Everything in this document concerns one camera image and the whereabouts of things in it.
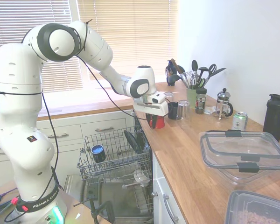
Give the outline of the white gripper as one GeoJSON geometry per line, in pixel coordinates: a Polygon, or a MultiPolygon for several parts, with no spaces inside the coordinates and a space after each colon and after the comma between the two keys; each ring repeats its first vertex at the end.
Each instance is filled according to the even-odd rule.
{"type": "Polygon", "coordinates": [[[146,113],[147,123],[149,127],[152,127],[153,124],[153,129],[157,128],[158,116],[165,116],[168,113],[168,104],[166,101],[145,104],[141,100],[135,99],[133,101],[133,108],[138,112],[146,113]]]}

